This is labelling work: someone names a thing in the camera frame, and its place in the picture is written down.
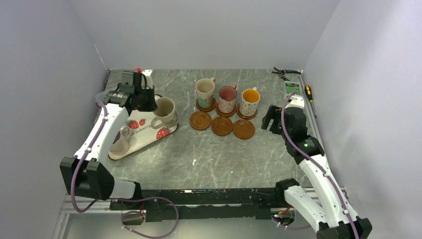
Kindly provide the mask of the orange interior white mug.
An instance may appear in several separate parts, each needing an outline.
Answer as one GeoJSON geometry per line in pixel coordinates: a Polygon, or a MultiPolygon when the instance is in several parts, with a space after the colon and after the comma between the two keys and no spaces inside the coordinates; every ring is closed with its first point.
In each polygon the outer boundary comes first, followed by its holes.
{"type": "Polygon", "coordinates": [[[256,87],[246,89],[242,92],[240,102],[240,112],[245,116],[251,116],[257,111],[258,103],[261,99],[256,87]]]}

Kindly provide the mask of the dark brown wooden coaster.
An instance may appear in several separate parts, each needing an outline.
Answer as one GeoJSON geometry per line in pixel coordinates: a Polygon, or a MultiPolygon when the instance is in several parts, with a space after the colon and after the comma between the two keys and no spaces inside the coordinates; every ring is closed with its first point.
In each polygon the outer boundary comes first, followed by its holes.
{"type": "Polygon", "coordinates": [[[240,139],[249,139],[255,134],[254,124],[246,119],[237,120],[233,124],[233,133],[240,139]]]}

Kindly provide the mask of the cream patterned mug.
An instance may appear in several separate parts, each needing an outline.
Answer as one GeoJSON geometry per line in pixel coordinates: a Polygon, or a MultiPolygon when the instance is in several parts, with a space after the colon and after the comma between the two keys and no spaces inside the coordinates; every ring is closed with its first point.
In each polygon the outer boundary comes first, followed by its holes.
{"type": "Polygon", "coordinates": [[[196,95],[201,108],[209,108],[213,103],[215,78],[203,78],[196,82],[196,95]]]}

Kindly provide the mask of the pink mug purple interior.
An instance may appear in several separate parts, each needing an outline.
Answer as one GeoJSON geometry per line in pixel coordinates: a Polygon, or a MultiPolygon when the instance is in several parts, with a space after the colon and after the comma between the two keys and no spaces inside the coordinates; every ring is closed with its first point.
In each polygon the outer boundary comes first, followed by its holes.
{"type": "Polygon", "coordinates": [[[131,135],[131,130],[129,126],[124,125],[120,128],[116,138],[110,148],[110,153],[113,155],[124,155],[129,151],[129,138],[131,135]]]}

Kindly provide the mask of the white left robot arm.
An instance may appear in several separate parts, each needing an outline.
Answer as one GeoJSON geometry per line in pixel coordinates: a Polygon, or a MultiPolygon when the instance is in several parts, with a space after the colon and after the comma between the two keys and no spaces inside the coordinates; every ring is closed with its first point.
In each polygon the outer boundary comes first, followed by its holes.
{"type": "Polygon", "coordinates": [[[133,110],[157,109],[152,70],[122,74],[115,90],[100,93],[98,121],[88,138],[71,157],[64,157],[60,171],[68,194],[95,200],[123,198],[130,209],[142,205],[143,195],[137,182],[115,178],[105,166],[111,146],[133,110]]]}

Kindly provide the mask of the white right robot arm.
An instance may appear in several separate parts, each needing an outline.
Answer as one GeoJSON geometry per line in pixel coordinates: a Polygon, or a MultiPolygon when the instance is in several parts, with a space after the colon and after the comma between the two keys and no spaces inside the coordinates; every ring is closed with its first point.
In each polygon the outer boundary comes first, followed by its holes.
{"type": "Polygon", "coordinates": [[[318,239],[366,239],[372,231],[368,218],[353,209],[334,179],[326,154],[317,138],[308,134],[302,108],[270,105],[262,119],[262,129],[281,135],[289,155],[310,180],[319,203],[307,195],[294,179],[278,182],[277,205],[293,206],[315,231],[318,239]]]}

